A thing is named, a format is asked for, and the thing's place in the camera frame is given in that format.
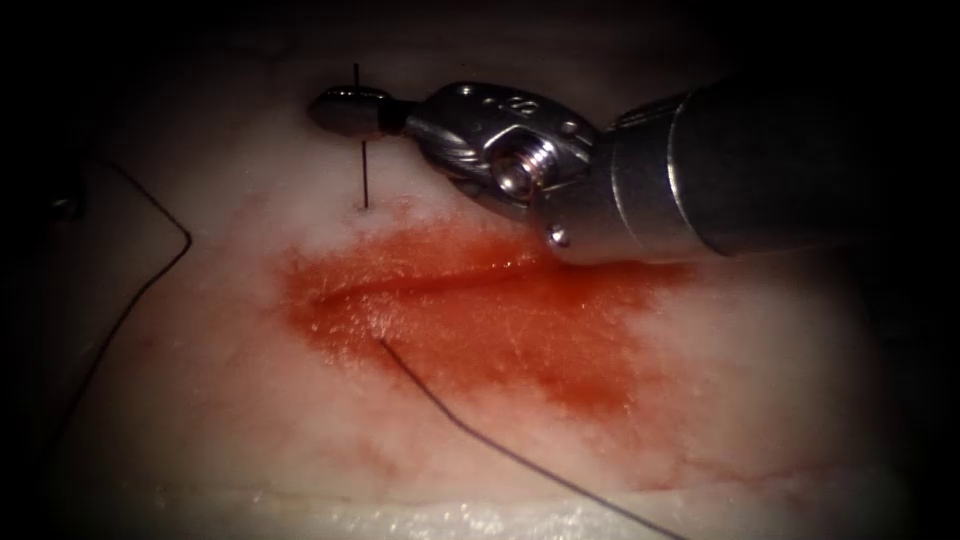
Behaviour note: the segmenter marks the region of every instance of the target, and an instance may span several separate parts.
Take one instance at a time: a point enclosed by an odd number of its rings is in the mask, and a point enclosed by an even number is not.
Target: metal joint
[[[540,190],[586,172],[598,132],[543,96],[479,82],[449,84],[407,118],[424,158],[488,210],[526,221]]]

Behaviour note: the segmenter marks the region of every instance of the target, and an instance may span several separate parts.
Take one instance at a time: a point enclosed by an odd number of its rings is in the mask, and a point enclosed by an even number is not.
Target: cylindrical shaft
[[[533,203],[577,264],[671,262],[826,246],[883,217],[884,181],[854,98],[785,79],[733,78],[631,111],[591,172]]]

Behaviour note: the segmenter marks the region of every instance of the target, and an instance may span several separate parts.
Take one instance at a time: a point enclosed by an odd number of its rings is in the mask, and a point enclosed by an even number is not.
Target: metallic instrument tip
[[[400,135],[414,106],[376,88],[334,86],[310,104],[309,112],[318,126],[331,133],[369,141]]]

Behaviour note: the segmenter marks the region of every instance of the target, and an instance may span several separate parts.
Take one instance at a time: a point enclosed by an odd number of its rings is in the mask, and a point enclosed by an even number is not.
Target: blood
[[[383,338],[440,396],[527,389],[581,418],[636,413],[675,380],[630,315],[690,281],[681,266],[566,266],[520,228],[400,220],[352,247],[290,247],[276,262],[286,330],[340,368],[393,373]]]

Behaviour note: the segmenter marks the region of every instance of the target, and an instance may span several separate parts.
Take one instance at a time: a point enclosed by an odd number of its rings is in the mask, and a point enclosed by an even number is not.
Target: black suture thread
[[[67,403],[66,410],[63,413],[63,416],[60,418],[60,421],[57,423],[56,427],[53,430],[53,433],[50,435],[50,439],[41,446],[40,455],[37,461],[37,472],[40,473],[45,465],[48,464],[49,460],[53,457],[54,451],[60,445],[64,434],[67,431],[67,427],[70,425],[70,422],[73,420],[74,415],[76,414],[77,409],[80,406],[80,402],[83,400],[83,396],[86,395],[87,390],[90,389],[90,384],[93,382],[94,376],[97,374],[97,370],[100,365],[103,363],[103,357],[107,352],[107,349],[110,347],[110,344],[113,342],[113,339],[116,337],[117,332],[120,331],[120,327],[123,326],[123,323],[127,320],[127,317],[133,311],[133,308],[140,301],[140,298],[152,287],[157,281],[160,280],[164,275],[167,274],[174,266],[180,262],[180,259],[190,250],[193,246],[193,236],[190,234],[190,231],[181,224],[177,218],[173,217],[171,214],[153,195],[147,191],[140,182],[129,172],[127,172],[123,167],[118,165],[113,160],[101,157],[94,156],[90,158],[91,161],[99,163],[107,169],[113,170],[120,177],[127,181],[134,190],[140,193],[147,202],[153,206],[154,209],[160,212],[164,218],[167,219],[174,227],[176,227],[180,233],[183,235],[184,244],[180,249],[180,252],[177,253],[172,259],[170,259],[167,264],[163,266],[157,273],[150,277],[134,295],[127,302],[126,306],[123,308],[123,311],[120,312],[120,316],[117,317],[117,320],[113,323],[113,326],[110,327],[110,331],[107,332],[106,337],[103,339],[103,342],[100,344],[100,348],[97,349],[97,353],[93,357],[93,361],[90,363],[90,367],[87,369],[86,373],[83,374],[83,378],[80,381],[80,385],[77,387],[77,391],[74,392],[70,400]]]
[[[360,64],[353,64],[353,85],[360,86]],[[363,209],[370,208],[370,194],[367,188],[367,141],[360,141],[360,161],[363,163]]]
[[[626,519],[629,519],[635,523],[638,523],[639,525],[646,527],[651,531],[660,533],[663,536],[670,538],[672,540],[687,540],[686,537],[681,536],[671,531],[670,529],[667,529],[661,525],[658,525],[642,516],[638,516],[637,514],[634,514],[633,512],[604,499],[603,497],[593,493],[592,491],[589,491],[588,489],[583,488],[567,480],[566,478],[560,476],[559,474],[549,471],[540,465],[537,465],[533,461],[501,445],[500,443],[494,441],[490,437],[487,437],[483,433],[480,433],[479,431],[471,427],[469,424],[461,420],[460,417],[458,417],[453,411],[451,411],[450,408],[447,407],[446,404],[444,404],[443,401],[430,390],[429,387],[427,387],[427,384],[423,382],[423,379],[417,376],[417,374],[414,373],[412,369],[410,369],[410,366],[408,366],[406,362],[404,362],[403,359],[400,358],[400,355],[393,350],[393,348],[387,343],[385,339],[378,338],[377,341],[380,342],[380,345],[384,348],[385,351],[387,351],[387,354],[390,355],[390,358],[393,359],[394,363],[396,363],[400,367],[400,369],[403,370],[403,372],[413,382],[413,384],[416,385],[421,392],[423,392],[423,394],[427,397],[427,399],[429,399],[433,403],[433,405],[441,413],[443,413],[443,415],[446,416],[448,420],[450,420],[450,422],[452,422],[457,428],[459,428],[461,431],[466,433],[468,436],[474,438],[481,444],[488,446],[489,448],[493,449],[495,452],[499,452],[501,455],[520,464],[521,466],[532,470],[533,472],[539,474],[540,476],[546,478],[547,480],[550,480],[556,484],[559,484],[578,495],[582,495],[587,499],[590,499],[591,501],[599,504],[600,506],[606,508],[607,510],[610,510],[615,514],[618,514]]]

